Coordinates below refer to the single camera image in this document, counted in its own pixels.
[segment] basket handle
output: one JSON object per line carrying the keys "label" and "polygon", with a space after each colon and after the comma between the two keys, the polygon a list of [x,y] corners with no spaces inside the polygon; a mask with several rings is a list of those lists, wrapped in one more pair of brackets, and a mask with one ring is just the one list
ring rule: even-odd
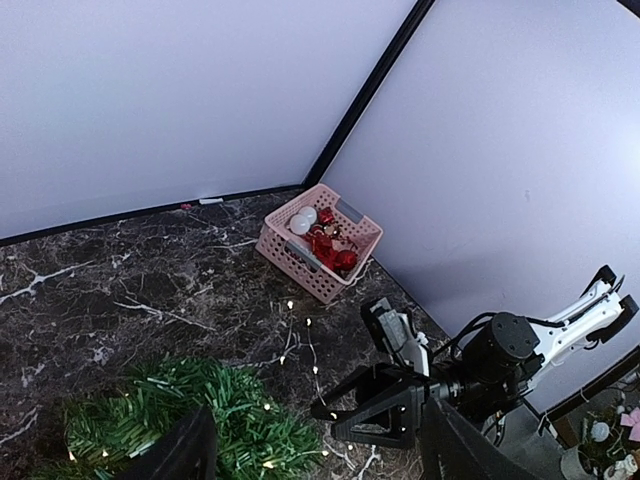
{"label": "basket handle", "polygon": [[364,218],[364,215],[362,215],[358,210],[353,208],[341,198],[336,202],[336,210],[338,210],[353,223],[360,223],[360,221]]}
{"label": "basket handle", "polygon": [[285,246],[300,258],[302,258],[302,260],[304,260],[304,262],[309,265],[309,268],[313,269],[314,271],[322,269],[322,262],[302,245],[299,245],[294,241],[287,240]]}

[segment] pink basket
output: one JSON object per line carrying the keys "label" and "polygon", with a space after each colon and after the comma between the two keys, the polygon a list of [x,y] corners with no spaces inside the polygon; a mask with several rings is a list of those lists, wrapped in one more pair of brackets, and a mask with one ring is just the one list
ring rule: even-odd
{"label": "pink basket", "polygon": [[[306,206],[316,210],[331,207],[342,236],[355,244],[358,263],[346,278],[326,267],[311,253],[309,243],[289,230],[291,217]],[[256,250],[326,304],[354,282],[381,237],[380,226],[349,206],[329,187],[318,184],[265,218]],[[343,248],[350,247],[350,243],[343,245]]]}

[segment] red ornament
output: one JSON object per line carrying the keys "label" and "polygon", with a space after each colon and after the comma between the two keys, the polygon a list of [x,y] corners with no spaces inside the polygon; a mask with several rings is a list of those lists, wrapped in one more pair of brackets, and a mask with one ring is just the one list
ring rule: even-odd
{"label": "red ornament", "polygon": [[330,223],[333,223],[335,221],[336,217],[333,216],[331,208],[327,207],[318,211],[318,223],[320,223],[321,225],[329,225]]}
{"label": "red ornament", "polygon": [[351,250],[341,250],[336,255],[334,265],[338,270],[349,272],[356,267],[358,263],[358,254]]}

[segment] white wall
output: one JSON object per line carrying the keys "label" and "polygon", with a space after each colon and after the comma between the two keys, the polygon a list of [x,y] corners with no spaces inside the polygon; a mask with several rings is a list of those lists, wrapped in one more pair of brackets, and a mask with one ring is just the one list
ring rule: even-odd
{"label": "white wall", "polygon": [[[553,314],[605,263],[640,301],[639,85],[640,21],[613,0],[438,1],[325,181],[382,224],[376,257],[450,334]],[[533,404],[624,356],[638,320]]]}
{"label": "white wall", "polygon": [[0,3],[0,238],[300,183],[413,0]]}

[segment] black marble table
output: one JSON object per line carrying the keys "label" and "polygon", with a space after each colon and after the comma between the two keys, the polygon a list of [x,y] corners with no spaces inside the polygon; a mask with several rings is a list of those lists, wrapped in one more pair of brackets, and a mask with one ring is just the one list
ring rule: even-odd
{"label": "black marble table", "polygon": [[[359,318],[365,300],[386,295],[413,311],[432,342],[444,341],[373,260],[324,306],[256,252],[263,218],[294,195],[194,206],[0,248],[0,478],[26,478],[43,459],[66,458],[64,399],[109,388],[127,365],[151,356],[258,366],[270,393],[302,412],[316,378],[327,389],[376,360]],[[299,342],[281,365],[290,329]],[[347,450],[318,428],[332,453],[312,478],[358,478],[370,448]],[[417,478],[414,452],[374,454],[360,478]]]}

